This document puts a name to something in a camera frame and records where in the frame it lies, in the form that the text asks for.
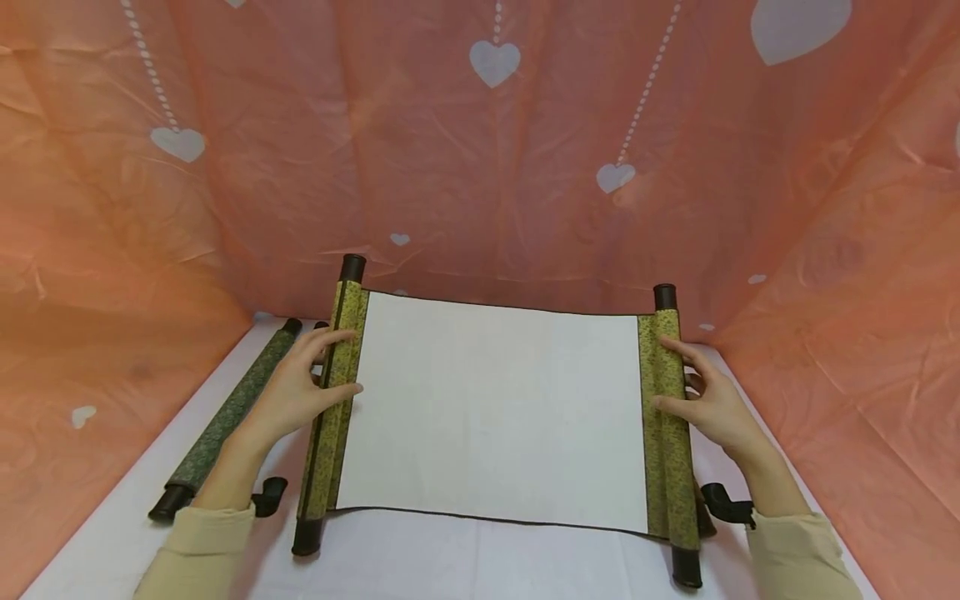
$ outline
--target finger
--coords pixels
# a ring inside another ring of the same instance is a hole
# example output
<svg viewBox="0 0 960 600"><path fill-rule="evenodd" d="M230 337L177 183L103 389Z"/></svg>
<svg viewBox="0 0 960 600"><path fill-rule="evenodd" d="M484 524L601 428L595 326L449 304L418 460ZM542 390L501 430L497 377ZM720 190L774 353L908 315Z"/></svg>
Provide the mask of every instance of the finger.
<svg viewBox="0 0 960 600"><path fill-rule="evenodd" d="M669 415L680 417L691 425L696 426L703 405L699 402L681 400L670 396L654 396L653 404Z"/></svg>
<svg viewBox="0 0 960 600"><path fill-rule="evenodd" d="M702 394L707 390L707 382L695 372L685 373L684 382L686 383L686 387L693 388L693 391L697 394Z"/></svg>
<svg viewBox="0 0 960 600"><path fill-rule="evenodd" d="M713 366L713 363L709 361L707 356L690 344L685 344L680 340L674 340L665 336L660 337L660 344L663 345L664 348L677 352L689 361L689 364L697 370L697 373L704 378L705 382L709 383L720 376L720 371Z"/></svg>
<svg viewBox="0 0 960 600"><path fill-rule="evenodd" d="M313 361L320 355L321 350L331 344L352 339L354 335L356 335L356 331L353 329L337 329L335 331L316 329L311 331L302 336L306 340L298 348L293 360L309 369L313 366Z"/></svg>
<svg viewBox="0 0 960 600"><path fill-rule="evenodd" d="M345 383L344 385L338 385L329 390L319 390L315 394L315 398L317 399L317 413L319 414L331 406L350 399L361 392L363 392L363 386L359 383Z"/></svg>

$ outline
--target right hand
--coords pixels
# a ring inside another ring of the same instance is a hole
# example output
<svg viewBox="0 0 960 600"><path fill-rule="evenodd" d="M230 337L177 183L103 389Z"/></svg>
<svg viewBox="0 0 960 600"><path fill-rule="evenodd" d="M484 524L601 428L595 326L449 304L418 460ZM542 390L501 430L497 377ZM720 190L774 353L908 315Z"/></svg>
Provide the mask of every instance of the right hand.
<svg viewBox="0 0 960 600"><path fill-rule="evenodd" d="M654 396L654 406L676 415L718 444L735 462L750 461L773 448L733 382L698 349L679 340L660 338L664 348L679 353L696 373L686 374L688 400Z"/></svg>

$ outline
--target black roller end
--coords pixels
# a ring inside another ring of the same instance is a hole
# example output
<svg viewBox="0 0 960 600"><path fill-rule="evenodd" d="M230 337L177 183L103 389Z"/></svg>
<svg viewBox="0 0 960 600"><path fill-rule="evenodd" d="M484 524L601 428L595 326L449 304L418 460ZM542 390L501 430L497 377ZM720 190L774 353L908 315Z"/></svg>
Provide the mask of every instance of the black roller end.
<svg viewBox="0 0 960 600"><path fill-rule="evenodd" d="M167 484L163 495L156 502L154 509L147 513L151 521L157 523L172 523L177 511L190 504L193 499L193 490L179 484Z"/></svg>
<svg viewBox="0 0 960 600"><path fill-rule="evenodd" d="M678 586L700 589L704 586L700 575L700 551L673 546L673 581Z"/></svg>
<svg viewBox="0 0 960 600"><path fill-rule="evenodd" d="M322 519L297 519L294 531L294 547L290 549L294 556L310 556L320 552L320 533L323 531Z"/></svg>
<svg viewBox="0 0 960 600"><path fill-rule="evenodd" d="M344 264L340 268L341 281L363 281L363 270L367 266L367 259L360 254L346 254Z"/></svg>
<svg viewBox="0 0 960 600"><path fill-rule="evenodd" d="M677 286L672 283L661 283L654 286L654 307L657 310L677 308Z"/></svg>
<svg viewBox="0 0 960 600"><path fill-rule="evenodd" d="M282 330L293 335L300 335L300 330L303 329L303 323L299 319L287 319L287 322L281 327Z"/></svg>

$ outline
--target green rolled scroll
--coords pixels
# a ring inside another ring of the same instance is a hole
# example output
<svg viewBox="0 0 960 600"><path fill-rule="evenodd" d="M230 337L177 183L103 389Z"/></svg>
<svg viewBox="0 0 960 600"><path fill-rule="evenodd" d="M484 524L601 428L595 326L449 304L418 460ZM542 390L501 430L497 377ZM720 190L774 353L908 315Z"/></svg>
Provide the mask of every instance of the green rolled scroll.
<svg viewBox="0 0 960 600"><path fill-rule="evenodd" d="M197 494L213 468L224 440L250 412L274 373L276 365L297 340L301 327L302 324L297 319L288 319L260 351L260 355L170 476L164 486L163 496L148 513L151 520L173 521L177 511L189 504Z"/></svg>

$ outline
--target white table surface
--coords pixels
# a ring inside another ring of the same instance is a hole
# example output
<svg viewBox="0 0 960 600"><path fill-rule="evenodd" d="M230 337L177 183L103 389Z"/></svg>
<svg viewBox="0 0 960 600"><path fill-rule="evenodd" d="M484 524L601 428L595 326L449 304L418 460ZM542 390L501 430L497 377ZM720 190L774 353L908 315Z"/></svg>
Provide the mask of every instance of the white table surface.
<svg viewBox="0 0 960 600"><path fill-rule="evenodd" d="M147 512L183 455L282 323L273 317L257 320L22 600L132 597L168 531L154 525ZM304 323L303 330L311 326L312 322ZM732 375L715 350L705 350ZM701 553L704 587L695 594L673 587L669 546L654 541L608 531L394 511L359 511L330 518L320 556L295 560L290 546L308 433L301 431L282 440L260 473L261 480L279 475L290 485L277 513L257 520L233 598L758 600L743 526L716 519L719 533L705 542ZM721 482L732 499L745 499L746 484L731 460L699 433L691 433L698 481ZM819 509L802 481L801 488ZM845 544L844 552L864 597L878 598Z"/></svg>

